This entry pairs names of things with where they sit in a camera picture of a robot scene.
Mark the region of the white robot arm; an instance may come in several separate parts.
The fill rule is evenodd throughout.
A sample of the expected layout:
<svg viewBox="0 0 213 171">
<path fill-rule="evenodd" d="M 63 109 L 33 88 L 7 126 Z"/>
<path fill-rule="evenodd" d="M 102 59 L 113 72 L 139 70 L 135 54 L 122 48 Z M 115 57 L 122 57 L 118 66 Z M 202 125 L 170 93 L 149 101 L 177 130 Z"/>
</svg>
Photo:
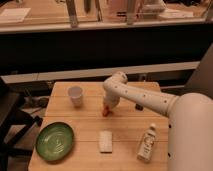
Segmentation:
<svg viewBox="0 0 213 171">
<path fill-rule="evenodd" d="M 213 99 L 133 87 L 124 72 L 108 77 L 103 89 L 110 110 L 123 97 L 168 118 L 168 171 L 213 171 Z"/>
</svg>

